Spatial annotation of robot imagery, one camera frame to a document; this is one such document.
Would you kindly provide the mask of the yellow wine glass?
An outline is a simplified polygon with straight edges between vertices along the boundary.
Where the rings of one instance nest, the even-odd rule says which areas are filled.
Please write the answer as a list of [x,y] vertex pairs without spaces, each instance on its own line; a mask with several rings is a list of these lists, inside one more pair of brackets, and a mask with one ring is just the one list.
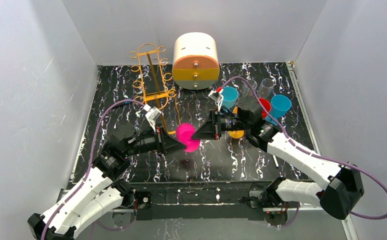
[[[234,114],[238,113],[238,107],[236,106],[233,111]],[[244,130],[233,130],[233,131],[228,131],[228,134],[231,138],[233,139],[240,139],[244,136],[245,131]]]

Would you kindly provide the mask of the pink wine glass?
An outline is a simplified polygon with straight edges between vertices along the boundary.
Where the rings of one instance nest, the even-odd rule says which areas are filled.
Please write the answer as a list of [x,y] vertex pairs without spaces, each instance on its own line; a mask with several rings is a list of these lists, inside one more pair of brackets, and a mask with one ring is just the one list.
[[192,135],[195,132],[195,127],[190,123],[182,123],[176,128],[176,139],[186,145],[186,149],[184,150],[185,152],[194,152],[199,148],[201,141],[198,139],[192,139]]

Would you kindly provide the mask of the light blue wine glass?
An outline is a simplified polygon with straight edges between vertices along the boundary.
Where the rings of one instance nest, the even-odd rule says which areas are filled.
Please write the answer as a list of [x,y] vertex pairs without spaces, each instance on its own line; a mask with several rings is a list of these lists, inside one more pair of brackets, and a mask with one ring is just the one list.
[[239,97],[238,90],[231,86],[225,86],[222,89],[222,106],[226,107],[227,109],[231,109],[235,106],[237,99]]

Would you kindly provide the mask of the red wine glass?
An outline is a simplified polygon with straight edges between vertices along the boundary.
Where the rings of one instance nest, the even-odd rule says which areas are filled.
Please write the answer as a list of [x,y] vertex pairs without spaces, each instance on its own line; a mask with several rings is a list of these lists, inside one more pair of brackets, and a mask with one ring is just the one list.
[[271,111],[271,103],[264,98],[259,98],[259,102],[262,104],[264,108],[261,109],[261,116],[265,119],[268,116],[268,113]]

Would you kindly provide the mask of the clear wine glass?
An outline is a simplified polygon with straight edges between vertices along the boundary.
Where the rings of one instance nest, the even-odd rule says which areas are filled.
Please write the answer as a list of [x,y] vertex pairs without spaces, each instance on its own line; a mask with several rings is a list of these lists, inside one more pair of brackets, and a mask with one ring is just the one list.
[[270,78],[265,78],[261,81],[257,94],[260,98],[266,99],[273,92],[275,82]]

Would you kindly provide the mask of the blue front wine glass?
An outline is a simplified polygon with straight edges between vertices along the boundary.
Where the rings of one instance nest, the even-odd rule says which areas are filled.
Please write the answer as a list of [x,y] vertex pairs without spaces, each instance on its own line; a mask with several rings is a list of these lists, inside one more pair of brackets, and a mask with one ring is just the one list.
[[283,117],[292,107],[291,100],[281,94],[274,95],[270,100],[270,115],[281,123],[281,117]]

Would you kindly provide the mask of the gold wire wine glass rack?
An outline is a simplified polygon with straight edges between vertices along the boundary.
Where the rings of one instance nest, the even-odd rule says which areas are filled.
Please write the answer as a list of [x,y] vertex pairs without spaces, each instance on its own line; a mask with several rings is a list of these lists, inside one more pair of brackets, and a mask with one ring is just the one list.
[[178,91],[173,82],[173,75],[167,70],[169,60],[162,58],[166,51],[164,46],[145,43],[129,56],[136,60],[130,66],[130,71],[136,74],[132,86],[138,94],[137,101],[157,107],[161,111],[160,122],[171,135],[176,134],[176,128],[181,123],[178,104]]

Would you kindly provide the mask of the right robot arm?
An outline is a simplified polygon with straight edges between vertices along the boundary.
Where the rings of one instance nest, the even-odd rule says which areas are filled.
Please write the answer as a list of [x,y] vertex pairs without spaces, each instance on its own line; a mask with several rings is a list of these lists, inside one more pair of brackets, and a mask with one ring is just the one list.
[[211,110],[207,121],[192,135],[194,140],[218,140],[223,132],[244,131],[248,142],[293,165],[312,179],[294,181],[278,177],[262,194],[251,198],[263,207],[299,202],[321,207],[330,216],[344,220],[364,195],[358,170],[314,157],[314,152],[284,135],[282,129],[262,117],[263,107],[252,96],[241,97],[237,113]]

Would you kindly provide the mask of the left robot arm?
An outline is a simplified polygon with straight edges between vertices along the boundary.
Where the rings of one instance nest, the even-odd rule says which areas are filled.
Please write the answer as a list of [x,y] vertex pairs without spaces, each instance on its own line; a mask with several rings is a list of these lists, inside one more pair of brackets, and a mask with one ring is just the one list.
[[74,240],[108,211],[124,204],[134,188],[121,177],[130,156],[156,152],[165,156],[187,146],[158,125],[136,133],[131,123],[121,124],[104,145],[85,176],[50,209],[27,220],[37,240]]

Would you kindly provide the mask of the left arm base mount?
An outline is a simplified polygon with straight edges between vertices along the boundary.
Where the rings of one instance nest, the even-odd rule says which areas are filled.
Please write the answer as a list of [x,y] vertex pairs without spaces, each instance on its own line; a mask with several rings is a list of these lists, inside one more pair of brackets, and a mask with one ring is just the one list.
[[150,191],[135,191],[128,194],[121,206],[112,211],[112,221],[115,227],[125,229],[137,220],[141,210],[152,207]]

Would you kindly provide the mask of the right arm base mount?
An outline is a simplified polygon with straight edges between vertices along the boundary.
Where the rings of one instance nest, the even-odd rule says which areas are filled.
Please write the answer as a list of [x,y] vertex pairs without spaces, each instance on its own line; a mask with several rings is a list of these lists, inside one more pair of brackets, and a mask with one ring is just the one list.
[[291,225],[301,207],[299,202],[281,200],[275,192],[257,189],[250,190],[248,196],[241,197],[238,202],[252,209],[262,209],[267,225],[278,229]]

